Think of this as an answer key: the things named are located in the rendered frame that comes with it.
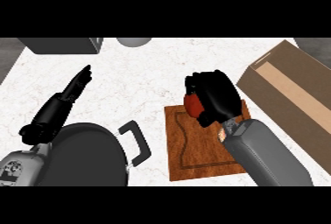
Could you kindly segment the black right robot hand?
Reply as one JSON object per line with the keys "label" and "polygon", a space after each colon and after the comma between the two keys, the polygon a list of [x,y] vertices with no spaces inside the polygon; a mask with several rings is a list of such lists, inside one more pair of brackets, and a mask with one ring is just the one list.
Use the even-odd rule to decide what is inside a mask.
{"label": "black right robot hand", "polygon": [[202,112],[196,121],[207,128],[242,114],[242,101],[235,86],[220,70],[193,73],[184,77],[186,95],[196,94]]}

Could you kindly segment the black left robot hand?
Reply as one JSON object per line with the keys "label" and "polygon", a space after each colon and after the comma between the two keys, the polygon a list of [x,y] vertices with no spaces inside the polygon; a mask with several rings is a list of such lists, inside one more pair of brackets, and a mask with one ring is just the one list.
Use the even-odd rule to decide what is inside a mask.
{"label": "black left robot hand", "polygon": [[75,100],[90,81],[90,66],[85,66],[72,78],[63,91],[54,93],[46,101],[31,123],[19,130],[23,144],[47,144],[54,139],[68,119]]}

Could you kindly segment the red bell pepper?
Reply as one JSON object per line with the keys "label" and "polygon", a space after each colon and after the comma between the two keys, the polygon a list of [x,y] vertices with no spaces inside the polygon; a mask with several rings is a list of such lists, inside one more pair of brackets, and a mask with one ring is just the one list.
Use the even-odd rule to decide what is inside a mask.
{"label": "red bell pepper", "polygon": [[204,107],[196,94],[186,94],[183,97],[183,106],[190,117],[198,118]]}

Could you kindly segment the brown wooden cutting board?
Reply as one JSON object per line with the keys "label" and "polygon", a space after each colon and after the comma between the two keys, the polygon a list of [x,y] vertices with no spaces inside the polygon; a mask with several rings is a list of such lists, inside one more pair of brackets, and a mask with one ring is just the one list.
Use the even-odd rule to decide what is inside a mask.
{"label": "brown wooden cutting board", "polygon": [[182,105],[167,106],[164,114],[170,181],[245,173],[218,141],[221,125],[202,128]]}

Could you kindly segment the brown cardboard box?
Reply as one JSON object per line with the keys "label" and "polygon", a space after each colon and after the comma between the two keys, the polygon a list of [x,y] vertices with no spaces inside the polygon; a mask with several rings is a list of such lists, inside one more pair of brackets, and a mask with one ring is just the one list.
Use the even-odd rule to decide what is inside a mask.
{"label": "brown cardboard box", "polygon": [[236,87],[331,174],[331,68],[282,41],[247,67]]}

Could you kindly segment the dark grey box appliance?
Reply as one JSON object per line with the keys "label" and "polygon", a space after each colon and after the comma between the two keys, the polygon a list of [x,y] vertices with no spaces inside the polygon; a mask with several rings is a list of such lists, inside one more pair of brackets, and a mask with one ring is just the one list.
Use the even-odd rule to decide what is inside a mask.
{"label": "dark grey box appliance", "polygon": [[103,38],[19,38],[34,54],[97,54]]}

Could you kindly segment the dark grey pot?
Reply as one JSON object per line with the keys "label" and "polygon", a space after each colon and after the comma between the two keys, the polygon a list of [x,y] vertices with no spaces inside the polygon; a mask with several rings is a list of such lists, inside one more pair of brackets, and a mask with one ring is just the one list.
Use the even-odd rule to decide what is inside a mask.
{"label": "dark grey pot", "polygon": [[151,147],[134,121],[119,128],[131,132],[139,155],[128,161],[119,140],[106,128],[90,122],[69,124],[52,143],[40,186],[127,186],[130,167],[151,157]]}

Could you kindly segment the grey round object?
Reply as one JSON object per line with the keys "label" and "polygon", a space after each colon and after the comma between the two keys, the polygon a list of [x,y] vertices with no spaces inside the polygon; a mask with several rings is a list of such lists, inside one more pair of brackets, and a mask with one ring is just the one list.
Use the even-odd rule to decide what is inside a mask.
{"label": "grey round object", "polygon": [[151,38],[118,38],[118,42],[125,47],[140,47],[151,42]]}

